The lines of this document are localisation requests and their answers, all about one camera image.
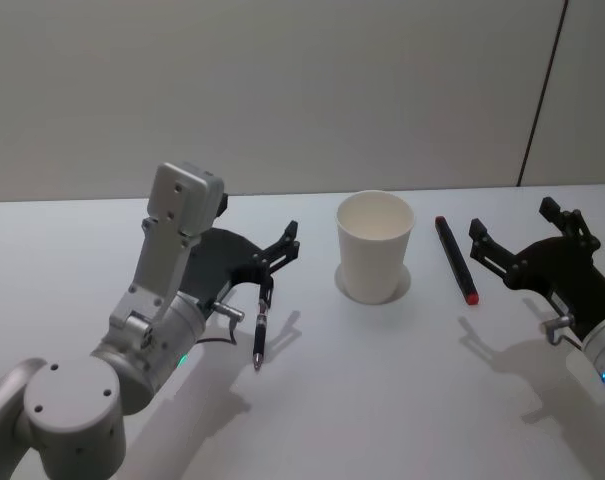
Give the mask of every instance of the cup rim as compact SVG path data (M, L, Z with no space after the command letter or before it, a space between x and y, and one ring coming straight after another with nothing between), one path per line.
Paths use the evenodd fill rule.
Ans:
M346 228L344 225L342 225L342 223L340 222L340 218L339 218L339 213L340 213L340 208L342 207L342 205L344 205L344 203L346 203L348 200L360 196L360 195L364 195L367 193L383 193L386 196L389 197L393 197L397 200L400 200L402 203L404 203L407 208L409 209L409 211L411 212L411 221L409 222L409 226L402 231L402 233L395 235L393 237L386 237L386 238L366 238L366 237L362 237L360 235L356 235L353 232L351 232L348 228ZM404 199L398 197L397 195L394 195L391 192L387 192L385 190L362 190L359 192L355 192L351 195L349 195L348 197L346 197L344 200L342 200L340 202L340 205L338 205L337 210L335 211L335 223L337 224L338 228L340 230L342 230L344 233L350 235L353 238L357 238L359 240L366 240L367 242L388 242L391 240L396 240L400 237L403 237L404 235L408 234L411 232L411 230L413 230L413 228L415 227L415 211L413 210L413 208L411 207L411 205L409 205L408 202L404 201Z

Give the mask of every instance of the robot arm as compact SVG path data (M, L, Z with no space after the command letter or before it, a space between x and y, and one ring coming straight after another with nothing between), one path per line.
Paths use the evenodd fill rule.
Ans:
M213 312L229 317L234 338L244 314L222 303L231 288L257 283L270 302L271 275L298 256L297 224L261 250L211 228L226 200L208 172L159 167L133 282L98 347L69 363L27 360L0 380L0 480L29 448L53 480L111 477L126 453L123 416L149 404Z
M476 218L469 230L471 257L502 278L508 288L542 295L559 315L542 325L549 343L557 345L566 338L556 338L556 331L569 327L605 384L605 278L592 258L600 241L579 210L563 212L546 197L540 213L560 230L561 237L535 242L513 254L497 244Z

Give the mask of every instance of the gray wall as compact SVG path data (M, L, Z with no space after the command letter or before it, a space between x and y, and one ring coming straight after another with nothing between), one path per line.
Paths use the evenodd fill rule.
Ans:
M514 185L561 0L0 0L0 200Z
M605 0L569 4L524 183L605 183Z

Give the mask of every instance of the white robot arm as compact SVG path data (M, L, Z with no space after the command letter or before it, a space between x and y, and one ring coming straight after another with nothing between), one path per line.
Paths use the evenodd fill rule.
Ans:
M123 416L149 404L212 312L229 317L235 343L244 314L221 301L247 281L272 290L271 274L297 258L299 243L295 222L264 251L212 229L225 208L221 179L191 165L158 168L133 282L98 347L69 363L26 360L0 380L0 480L10 479L29 448L52 480L108 479L126 453ZM207 235L209 247L198 250ZM233 256L235 264L224 264Z

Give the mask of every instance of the cable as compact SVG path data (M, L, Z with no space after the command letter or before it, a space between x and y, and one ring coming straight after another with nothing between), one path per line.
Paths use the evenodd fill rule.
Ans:
M577 350L582 350L582 347L580 347L580 345L577 344L577 342L575 340L573 340L572 338L567 337L566 335L560 335L558 337L558 343L560 343L562 340L570 343L571 345L573 345Z
M233 321L229 322L229 338L223 338L223 337L201 338L200 340L195 342L195 344L199 345L200 343L228 343L230 345L237 345L238 342L235 340L235 333L234 333L236 325L237 325L237 322L233 322Z

